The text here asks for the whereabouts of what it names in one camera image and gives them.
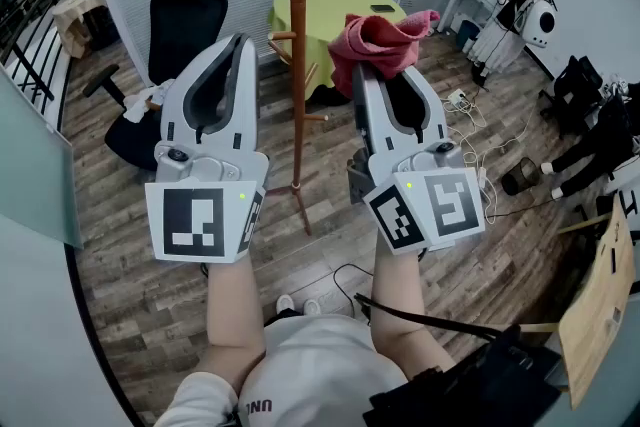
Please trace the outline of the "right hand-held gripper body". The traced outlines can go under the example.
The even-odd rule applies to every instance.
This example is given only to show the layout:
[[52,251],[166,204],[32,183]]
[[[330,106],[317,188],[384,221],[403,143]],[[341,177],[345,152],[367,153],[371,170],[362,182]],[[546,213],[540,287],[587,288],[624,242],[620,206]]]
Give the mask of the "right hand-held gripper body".
[[351,201],[364,203],[390,251],[433,251],[485,230],[477,173],[442,139],[407,156],[358,150],[347,164]]

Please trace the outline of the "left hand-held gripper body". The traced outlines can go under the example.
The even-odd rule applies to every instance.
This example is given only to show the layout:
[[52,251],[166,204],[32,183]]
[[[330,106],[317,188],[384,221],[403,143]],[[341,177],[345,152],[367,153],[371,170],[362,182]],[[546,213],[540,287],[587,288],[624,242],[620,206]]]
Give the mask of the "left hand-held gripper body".
[[153,253],[158,260],[234,263],[250,246],[266,195],[266,155],[208,154],[159,143],[155,180],[145,185]]

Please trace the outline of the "wooden coat stand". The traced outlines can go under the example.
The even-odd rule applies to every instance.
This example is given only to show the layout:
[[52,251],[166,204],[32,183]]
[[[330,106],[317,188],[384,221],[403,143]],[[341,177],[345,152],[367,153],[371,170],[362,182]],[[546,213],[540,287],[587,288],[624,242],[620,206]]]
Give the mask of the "wooden coat stand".
[[275,31],[268,36],[268,44],[277,56],[286,63],[291,72],[291,88],[294,112],[294,156],[291,184],[268,191],[272,196],[291,194],[297,203],[299,215],[306,234],[312,233],[306,207],[302,197],[302,185],[313,179],[313,175],[304,177],[302,171],[302,150],[304,143],[304,125],[307,121],[326,121],[326,116],[310,115],[306,112],[305,91],[308,82],[314,77],[318,65],[306,64],[306,0],[289,0],[290,28]]

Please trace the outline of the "red cloth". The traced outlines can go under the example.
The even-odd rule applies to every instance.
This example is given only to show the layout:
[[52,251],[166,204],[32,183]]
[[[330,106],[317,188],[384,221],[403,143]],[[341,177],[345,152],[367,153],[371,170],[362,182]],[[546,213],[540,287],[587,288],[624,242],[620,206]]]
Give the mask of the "red cloth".
[[346,98],[353,98],[352,72],[359,62],[371,64],[384,79],[415,65],[420,41],[440,18],[440,13],[434,10],[416,12],[398,23],[380,15],[348,14],[345,28],[328,45],[336,89]]

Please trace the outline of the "person's right forearm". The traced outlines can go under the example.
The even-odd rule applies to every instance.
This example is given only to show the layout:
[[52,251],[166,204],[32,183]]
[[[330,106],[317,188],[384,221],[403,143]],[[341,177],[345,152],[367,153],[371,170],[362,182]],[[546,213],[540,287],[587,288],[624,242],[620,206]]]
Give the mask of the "person's right forearm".
[[[371,298],[398,311],[425,313],[417,254],[394,255],[382,234],[377,237]],[[447,371],[455,366],[423,325],[374,308],[370,328],[377,352],[393,361],[409,380],[427,369]]]

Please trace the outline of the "table with cream tablecloth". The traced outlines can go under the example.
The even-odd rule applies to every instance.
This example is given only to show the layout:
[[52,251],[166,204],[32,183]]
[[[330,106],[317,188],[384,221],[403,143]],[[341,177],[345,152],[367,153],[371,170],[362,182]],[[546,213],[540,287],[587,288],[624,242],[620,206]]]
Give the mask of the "table with cream tablecloth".
[[84,26],[84,16],[95,8],[106,6],[106,0],[62,0],[52,8],[62,46],[72,58],[82,58],[89,48],[91,36]]

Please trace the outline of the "black office chair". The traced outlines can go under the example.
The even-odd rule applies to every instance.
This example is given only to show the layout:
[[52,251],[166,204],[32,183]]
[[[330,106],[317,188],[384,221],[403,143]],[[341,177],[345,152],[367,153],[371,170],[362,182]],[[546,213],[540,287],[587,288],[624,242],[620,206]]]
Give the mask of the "black office chair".
[[[228,9],[228,0],[151,0],[148,76],[153,86],[176,79],[201,51],[216,42]],[[139,123],[124,118],[124,95],[112,80],[118,71],[110,65],[85,86],[91,96],[104,89],[123,108],[107,130],[104,141],[127,163],[155,171],[154,148],[160,141],[160,111],[148,111]]]
[[560,139],[588,130],[587,118],[595,113],[602,101],[602,84],[601,75],[587,56],[579,59],[571,56],[553,84],[553,95],[546,90],[539,92],[539,98],[550,102],[540,114],[544,119],[554,118],[557,121]]

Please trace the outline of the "blue bin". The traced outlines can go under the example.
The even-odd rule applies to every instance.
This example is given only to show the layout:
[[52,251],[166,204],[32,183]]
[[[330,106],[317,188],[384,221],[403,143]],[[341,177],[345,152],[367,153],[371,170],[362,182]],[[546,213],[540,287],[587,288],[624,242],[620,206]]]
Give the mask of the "blue bin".
[[460,23],[457,35],[456,45],[459,49],[463,49],[467,41],[471,39],[475,41],[480,32],[480,27],[472,20],[463,20]]

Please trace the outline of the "black and white mannequin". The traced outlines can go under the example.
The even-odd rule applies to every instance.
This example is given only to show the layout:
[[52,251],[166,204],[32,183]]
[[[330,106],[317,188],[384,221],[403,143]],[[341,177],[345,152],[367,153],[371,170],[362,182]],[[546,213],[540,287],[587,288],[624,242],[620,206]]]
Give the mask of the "black and white mannequin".
[[525,22],[525,5],[533,0],[506,0],[479,32],[467,57],[483,77],[504,70],[522,51],[525,41],[519,27]]

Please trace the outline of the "round table with green tablecloth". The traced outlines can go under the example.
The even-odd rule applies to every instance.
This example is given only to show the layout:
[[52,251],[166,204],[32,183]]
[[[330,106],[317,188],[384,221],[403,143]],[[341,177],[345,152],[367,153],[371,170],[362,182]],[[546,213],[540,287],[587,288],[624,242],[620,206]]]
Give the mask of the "round table with green tablecloth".
[[335,89],[331,79],[333,61],[328,44],[345,26],[348,14],[371,16],[374,6],[381,6],[380,16],[396,23],[406,17],[405,11],[393,0],[306,0],[306,57],[308,66],[317,69],[305,89],[305,100],[320,106],[340,106],[349,99]]

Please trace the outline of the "person's black trousers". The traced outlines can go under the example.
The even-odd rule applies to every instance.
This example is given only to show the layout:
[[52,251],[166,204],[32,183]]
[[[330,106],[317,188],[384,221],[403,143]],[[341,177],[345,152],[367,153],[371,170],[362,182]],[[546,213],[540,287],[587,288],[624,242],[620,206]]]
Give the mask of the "person's black trousers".
[[281,311],[279,311],[278,313],[276,313],[272,318],[270,318],[269,320],[267,320],[264,324],[264,327],[268,327],[272,324],[274,324],[275,322],[282,320],[282,319],[286,319],[286,318],[292,318],[292,317],[298,317],[298,316],[302,316],[302,313],[300,313],[299,311],[293,309],[293,308],[284,308]]

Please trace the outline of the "black metal railing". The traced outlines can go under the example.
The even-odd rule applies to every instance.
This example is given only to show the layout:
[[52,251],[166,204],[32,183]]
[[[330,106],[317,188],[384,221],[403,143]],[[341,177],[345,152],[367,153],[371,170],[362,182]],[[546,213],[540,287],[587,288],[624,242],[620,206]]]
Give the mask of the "black metal railing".
[[70,57],[53,8],[61,0],[16,0],[0,14],[0,64],[41,115],[57,116]]

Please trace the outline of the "light wooden table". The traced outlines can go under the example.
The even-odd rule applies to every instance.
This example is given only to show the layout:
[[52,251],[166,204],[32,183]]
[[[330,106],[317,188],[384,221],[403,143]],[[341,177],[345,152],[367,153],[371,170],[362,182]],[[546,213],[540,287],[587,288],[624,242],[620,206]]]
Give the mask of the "light wooden table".
[[525,333],[558,335],[568,380],[561,390],[569,395],[573,410],[586,396],[617,336],[635,283],[633,237],[627,214],[637,211],[636,204],[626,207],[616,195],[609,213],[559,229],[561,235],[607,224],[586,280],[560,321],[521,326]]

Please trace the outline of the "black chest pack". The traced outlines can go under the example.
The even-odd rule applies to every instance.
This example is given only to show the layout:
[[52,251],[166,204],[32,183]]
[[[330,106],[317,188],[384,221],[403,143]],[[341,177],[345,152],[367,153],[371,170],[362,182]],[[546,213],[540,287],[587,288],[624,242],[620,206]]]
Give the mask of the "black chest pack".
[[558,353],[530,346],[512,326],[444,372],[428,369],[370,398],[367,427],[535,427],[560,390]]

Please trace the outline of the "person's white shirt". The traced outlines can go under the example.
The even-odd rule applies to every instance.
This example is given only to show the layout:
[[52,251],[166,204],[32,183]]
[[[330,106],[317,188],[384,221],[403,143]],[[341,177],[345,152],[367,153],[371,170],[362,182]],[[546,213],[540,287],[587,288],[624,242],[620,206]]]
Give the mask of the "person's white shirt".
[[369,327],[343,315],[281,319],[265,335],[266,355],[239,392],[194,372],[154,427],[366,427],[371,397],[407,381]]

